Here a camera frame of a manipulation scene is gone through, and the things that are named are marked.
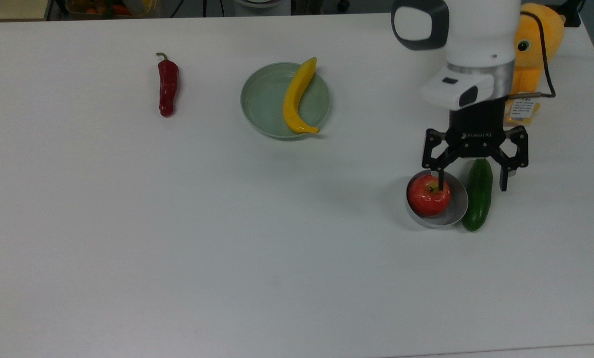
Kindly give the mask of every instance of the red chili pepper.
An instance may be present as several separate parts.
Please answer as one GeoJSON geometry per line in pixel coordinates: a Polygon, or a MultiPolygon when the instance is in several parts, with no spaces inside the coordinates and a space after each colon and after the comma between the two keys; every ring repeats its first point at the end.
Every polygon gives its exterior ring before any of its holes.
{"type": "Polygon", "coordinates": [[[162,116],[170,116],[174,110],[173,100],[177,91],[177,82],[179,68],[169,61],[167,55],[158,52],[156,55],[162,56],[164,60],[158,63],[158,70],[160,70],[160,114],[162,116]]]}

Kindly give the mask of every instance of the cucumber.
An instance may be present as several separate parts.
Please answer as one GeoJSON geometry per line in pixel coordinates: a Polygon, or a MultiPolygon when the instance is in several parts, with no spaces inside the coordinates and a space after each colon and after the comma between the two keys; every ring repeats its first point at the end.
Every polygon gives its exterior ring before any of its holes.
{"type": "Polygon", "coordinates": [[[462,224],[468,231],[476,231],[485,223],[492,204],[492,186],[494,186],[492,166],[484,158],[476,159],[469,171],[467,181],[469,206],[462,218],[462,224]]]}

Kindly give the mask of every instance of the banana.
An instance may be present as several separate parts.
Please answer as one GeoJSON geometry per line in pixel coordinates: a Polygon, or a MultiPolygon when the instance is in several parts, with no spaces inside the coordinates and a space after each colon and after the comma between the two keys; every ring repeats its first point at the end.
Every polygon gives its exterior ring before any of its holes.
{"type": "Polygon", "coordinates": [[[319,133],[319,128],[311,127],[299,116],[299,102],[306,91],[308,84],[315,75],[317,57],[307,60],[297,70],[288,86],[286,97],[283,100],[283,119],[291,131],[296,133],[319,133]]]}

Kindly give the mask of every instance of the metal bowl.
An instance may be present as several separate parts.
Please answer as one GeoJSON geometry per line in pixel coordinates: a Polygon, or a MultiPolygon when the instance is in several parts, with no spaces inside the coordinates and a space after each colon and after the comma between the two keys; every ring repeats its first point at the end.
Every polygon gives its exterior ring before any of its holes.
{"type": "MultiPolygon", "coordinates": [[[[431,171],[424,170],[416,174],[414,177],[412,177],[412,179],[410,179],[408,187],[405,190],[406,197],[410,185],[416,179],[419,179],[420,177],[428,174],[431,174],[431,171]]],[[[418,222],[418,224],[435,229],[437,227],[456,224],[456,222],[460,221],[460,219],[462,219],[462,217],[465,216],[465,212],[467,212],[467,207],[469,206],[469,198],[467,197],[467,190],[465,189],[465,186],[463,186],[462,183],[456,177],[447,172],[445,172],[445,181],[447,182],[447,185],[449,185],[449,188],[451,190],[451,201],[449,202],[449,205],[447,206],[445,211],[438,215],[434,215],[432,217],[424,217],[418,215],[410,206],[409,198],[408,200],[406,200],[408,212],[410,213],[410,216],[414,219],[414,221],[418,222]]]]}

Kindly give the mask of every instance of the light green bowl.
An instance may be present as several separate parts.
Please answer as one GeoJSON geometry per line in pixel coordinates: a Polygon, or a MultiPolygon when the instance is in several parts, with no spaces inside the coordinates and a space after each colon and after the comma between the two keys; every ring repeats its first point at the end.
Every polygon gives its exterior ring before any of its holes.
{"type": "MultiPolygon", "coordinates": [[[[267,136],[290,140],[307,135],[291,131],[283,120],[283,99],[299,66],[294,63],[270,64],[253,73],[242,88],[244,115],[256,129],[267,136]]],[[[299,115],[308,125],[321,127],[329,110],[328,87],[315,73],[301,98],[299,115]]]]}

